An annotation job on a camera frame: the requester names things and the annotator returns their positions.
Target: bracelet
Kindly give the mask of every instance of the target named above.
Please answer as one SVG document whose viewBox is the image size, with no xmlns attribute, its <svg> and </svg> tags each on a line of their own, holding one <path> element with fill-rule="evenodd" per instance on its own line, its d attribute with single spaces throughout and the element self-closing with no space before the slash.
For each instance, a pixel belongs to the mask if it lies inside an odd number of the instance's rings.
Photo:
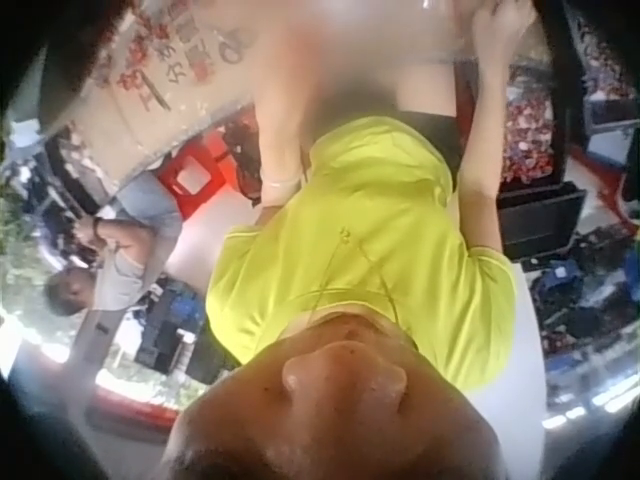
<svg viewBox="0 0 640 480">
<path fill-rule="evenodd" d="M 102 218 L 100 217 L 93 217 L 93 236 L 94 238 L 97 238 L 98 240 L 104 240 L 100 234 L 98 233 L 98 225 L 100 225 L 100 222 L 102 221 Z"/>
<path fill-rule="evenodd" d="M 274 188 L 295 187 L 300 183 L 301 176 L 301 174 L 298 174 L 296 178 L 292 178 L 291 180 L 285 180 L 284 182 L 274 182 L 273 180 L 269 180 L 268 178 L 266 178 L 264 175 L 264 171 L 260 169 L 260 179 L 262 180 L 262 184 Z"/>
</svg>

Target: yellow polo shirt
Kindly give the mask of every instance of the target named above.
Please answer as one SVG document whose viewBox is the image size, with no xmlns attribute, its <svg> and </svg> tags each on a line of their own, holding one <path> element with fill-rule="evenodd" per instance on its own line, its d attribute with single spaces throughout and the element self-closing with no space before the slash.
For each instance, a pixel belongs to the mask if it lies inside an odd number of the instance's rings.
<svg viewBox="0 0 640 480">
<path fill-rule="evenodd" d="M 397 323 L 457 388 L 508 360 L 510 262 L 468 249 L 446 205 L 451 174 L 434 147 L 384 117 L 352 122 L 311 151 L 310 182 L 269 224 L 227 236 L 207 314 L 245 364 L 300 314 L 361 304 Z"/>
</svg>

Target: man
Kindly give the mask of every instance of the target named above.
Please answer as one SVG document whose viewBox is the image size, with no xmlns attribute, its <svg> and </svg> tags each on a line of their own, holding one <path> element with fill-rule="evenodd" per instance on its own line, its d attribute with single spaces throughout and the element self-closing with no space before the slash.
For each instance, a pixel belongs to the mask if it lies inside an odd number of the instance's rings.
<svg viewBox="0 0 640 480">
<path fill-rule="evenodd" d="M 57 315 L 121 311 L 134 305 L 162 273 L 182 229 L 173 197 L 150 172 L 120 190 L 113 220 L 85 217 L 75 226 L 84 245 L 102 255 L 97 271 L 67 267 L 49 278 L 45 295 Z"/>
<path fill-rule="evenodd" d="M 512 348 L 496 197 L 509 64 L 534 17 L 529 0 L 475 17 L 480 93 L 457 174 L 460 230 L 446 212 L 452 72 L 408 69 L 397 100 L 412 116 L 328 122 L 298 192 L 320 62 L 313 42 L 279 44 L 255 97 L 264 209 L 227 237 L 207 298 L 214 334 L 243 366 L 178 418 L 166 478 L 505 477 L 495 433 L 462 392 L 495 379 Z"/>
</svg>

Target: stool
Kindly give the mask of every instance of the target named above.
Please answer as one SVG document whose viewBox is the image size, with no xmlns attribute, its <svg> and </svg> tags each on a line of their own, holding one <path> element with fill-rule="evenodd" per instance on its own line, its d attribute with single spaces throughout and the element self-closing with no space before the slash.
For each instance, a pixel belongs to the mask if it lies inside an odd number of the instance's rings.
<svg viewBox="0 0 640 480">
<path fill-rule="evenodd" d="M 220 190 L 225 180 L 216 159 L 200 141 L 186 144 L 158 174 L 187 220 Z"/>
</svg>

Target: nose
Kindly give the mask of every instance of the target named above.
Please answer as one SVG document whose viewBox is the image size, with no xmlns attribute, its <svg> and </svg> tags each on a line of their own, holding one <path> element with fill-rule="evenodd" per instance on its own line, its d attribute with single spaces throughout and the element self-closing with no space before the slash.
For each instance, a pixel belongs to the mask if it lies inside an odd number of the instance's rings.
<svg viewBox="0 0 640 480">
<path fill-rule="evenodd" d="M 353 341 L 332 343 L 288 360 L 282 381 L 294 407 L 334 412 L 397 413 L 407 388 L 406 372 L 370 347 Z"/>
</svg>

